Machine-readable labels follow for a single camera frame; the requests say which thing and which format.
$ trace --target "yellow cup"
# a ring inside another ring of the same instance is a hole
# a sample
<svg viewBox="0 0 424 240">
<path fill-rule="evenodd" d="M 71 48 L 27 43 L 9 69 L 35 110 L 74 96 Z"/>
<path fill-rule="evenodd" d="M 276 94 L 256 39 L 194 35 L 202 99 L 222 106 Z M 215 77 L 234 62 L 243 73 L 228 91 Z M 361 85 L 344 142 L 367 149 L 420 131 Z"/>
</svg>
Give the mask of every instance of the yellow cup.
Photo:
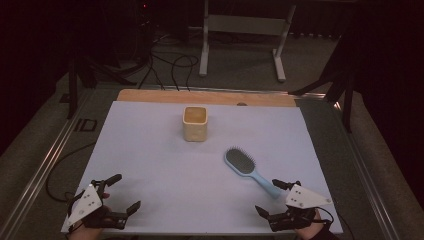
<svg viewBox="0 0 424 240">
<path fill-rule="evenodd" d="M 205 107 L 186 107 L 183 113 L 184 139 L 203 142 L 207 137 L 208 110 Z"/>
</svg>

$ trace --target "blue brush handle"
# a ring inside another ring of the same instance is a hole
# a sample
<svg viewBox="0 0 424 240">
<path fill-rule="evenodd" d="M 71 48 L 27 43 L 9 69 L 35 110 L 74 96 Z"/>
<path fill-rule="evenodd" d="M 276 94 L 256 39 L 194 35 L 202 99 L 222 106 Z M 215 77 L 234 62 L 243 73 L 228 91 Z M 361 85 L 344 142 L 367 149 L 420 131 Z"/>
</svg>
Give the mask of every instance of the blue brush handle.
<svg viewBox="0 0 424 240">
<path fill-rule="evenodd" d="M 256 169 L 250 173 L 249 176 L 255 179 L 256 182 L 258 182 L 272 198 L 277 199 L 280 196 L 281 190 L 259 175 Z"/>
</svg>

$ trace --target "metal frame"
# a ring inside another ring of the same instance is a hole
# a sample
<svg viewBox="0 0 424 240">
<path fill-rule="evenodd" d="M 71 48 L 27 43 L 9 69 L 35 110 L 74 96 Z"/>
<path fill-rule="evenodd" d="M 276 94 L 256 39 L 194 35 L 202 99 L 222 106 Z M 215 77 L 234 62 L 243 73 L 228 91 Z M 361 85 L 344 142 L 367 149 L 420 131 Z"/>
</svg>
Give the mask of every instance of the metal frame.
<svg viewBox="0 0 424 240">
<path fill-rule="evenodd" d="M 212 89 L 198 89 L 198 90 L 212 91 Z M 91 96 L 93 91 L 94 90 L 84 91 L 84 93 L 81 96 L 81 101 L 80 101 L 81 106 L 84 106 L 84 104 L 87 102 L 89 96 Z M 225 90 L 225 89 L 213 89 L 213 91 L 231 92 L 231 90 Z M 273 92 L 275 93 L 278 91 L 242 91 L 240 90 L 240 91 L 233 91 L 233 92 L 251 92 L 251 93 L 255 93 L 255 92 L 256 93 L 266 93 L 266 92 L 272 93 Z M 316 100 L 316 101 L 323 101 L 325 95 L 307 93 L 302 96 L 297 96 L 297 97 L 293 96 L 293 97 L 295 99 L 310 99 L 310 100 Z M 30 182 L 28 183 L 26 189 L 24 190 L 21 197 L 19 198 L 19 201 L 15 205 L 14 210 L 8 216 L 8 219 L 6 220 L 5 225 L 0 230 L 0 239 L 5 239 L 5 240 L 14 239 L 16 232 L 19 230 L 19 227 L 21 226 L 27 213 L 32 207 L 32 204 L 34 203 L 36 197 L 38 196 L 39 191 L 44 185 L 47 175 L 50 173 L 62 149 L 66 145 L 72 133 L 72 130 L 76 125 L 76 122 L 77 122 L 76 120 L 78 119 L 79 112 L 80 111 L 77 111 L 75 116 L 72 119 L 68 120 L 65 126 L 62 128 L 56 141 L 54 142 L 50 151 L 48 152 L 45 159 L 43 160 L 43 163 L 41 164 L 37 172 L 34 174 Z M 334 105 L 333 113 L 335 117 L 341 119 L 341 108 L 338 103 Z M 380 224 L 380 227 L 382 229 L 382 232 L 385 238 L 388 240 L 400 239 L 394 227 L 393 220 L 391 219 L 387 211 L 387 208 L 384 204 L 384 201 L 382 197 L 380 196 L 374 181 L 372 180 L 371 174 L 369 173 L 365 165 L 365 162 L 362 159 L 362 156 L 358 150 L 358 147 L 355 143 L 353 136 L 346 131 L 342 121 L 338 121 L 338 122 L 339 122 L 339 125 L 336 125 L 336 127 L 341 129 L 341 132 L 345 135 L 345 137 L 349 141 L 349 147 L 352 151 L 352 154 L 354 155 L 354 165 L 357 169 L 359 179 L 361 183 L 363 184 L 364 190 L 367 193 L 368 199 L 370 201 L 370 204 L 373 208 L 376 219 Z"/>
<path fill-rule="evenodd" d="M 280 44 L 277 49 L 272 50 L 275 69 L 277 71 L 277 80 L 286 81 L 281 53 L 287 39 L 290 25 L 296 10 L 295 5 L 291 5 L 289 13 L 285 19 L 252 18 L 239 16 L 209 15 L 209 0 L 205 0 L 205 11 L 203 20 L 203 47 L 200 58 L 199 75 L 204 77 L 208 72 L 209 58 L 209 31 L 253 33 L 263 35 L 280 36 Z"/>
</svg>

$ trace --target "dark background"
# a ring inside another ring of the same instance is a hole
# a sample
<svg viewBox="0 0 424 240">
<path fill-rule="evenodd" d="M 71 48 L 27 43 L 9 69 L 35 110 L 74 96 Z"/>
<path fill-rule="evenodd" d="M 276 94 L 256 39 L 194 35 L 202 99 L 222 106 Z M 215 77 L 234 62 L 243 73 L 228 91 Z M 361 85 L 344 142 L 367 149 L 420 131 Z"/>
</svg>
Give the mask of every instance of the dark background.
<svg viewBox="0 0 424 240">
<path fill-rule="evenodd" d="M 282 17 L 287 11 L 286 3 L 277 0 L 246 0 L 234 8 L 228 5 L 232 1 L 211 2 L 211 13 Z M 362 93 L 367 109 L 423 205 L 423 4 L 412 0 L 350 2 L 302 1 L 291 32 L 296 37 L 332 38 L 345 33 L 327 67 L 340 70 L 355 65 L 355 90 Z M 116 6 L 120 4 L 123 7 L 119 14 L 105 22 L 99 10 L 113 15 L 112 10 L 119 9 Z M 134 1 L 4 1 L 0 10 L 0 153 L 54 93 L 56 81 L 67 72 L 72 43 L 85 44 L 88 53 L 99 61 L 126 57 L 128 51 L 122 46 L 128 44 L 118 43 L 125 43 L 123 36 L 131 36 L 137 29 L 133 5 Z M 201 26 L 203 21 L 203 1 L 157 0 L 149 10 L 143 16 L 152 14 L 155 25 L 185 41 L 188 26 Z M 84 36 L 85 42 L 75 36 Z"/>
</svg>

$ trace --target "table leg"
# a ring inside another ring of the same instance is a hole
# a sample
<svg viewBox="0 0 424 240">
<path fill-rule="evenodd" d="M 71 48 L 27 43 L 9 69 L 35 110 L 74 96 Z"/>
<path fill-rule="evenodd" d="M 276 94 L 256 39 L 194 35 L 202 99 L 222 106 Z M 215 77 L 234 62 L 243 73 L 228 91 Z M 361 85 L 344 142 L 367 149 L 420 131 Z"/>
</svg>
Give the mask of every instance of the table leg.
<svg viewBox="0 0 424 240">
<path fill-rule="evenodd" d="M 277 49 L 272 50 L 275 69 L 277 71 L 277 77 L 278 77 L 277 80 L 279 82 L 285 82 L 286 81 L 286 75 L 284 73 L 283 63 L 281 61 L 281 53 L 283 51 L 283 47 L 284 47 L 284 44 L 286 42 L 287 35 L 289 33 L 290 24 L 292 22 L 295 10 L 296 10 L 295 5 L 290 6 L 289 13 L 288 13 L 287 17 L 285 18 L 285 23 L 284 23 L 283 30 L 282 30 L 282 33 L 281 33 L 280 44 L 278 45 Z"/>
<path fill-rule="evenodd" d="M 202 56 L 200 57 L 200 70 L 199 75 L 205 77 L 208 74 L 208 58 L 209 58 L 209 44 L 208 44 L 208 31 L 209 31 L 209 0 L 205 0 L 205 13 L 203 19 L 203 48 Z"/>
</svg>

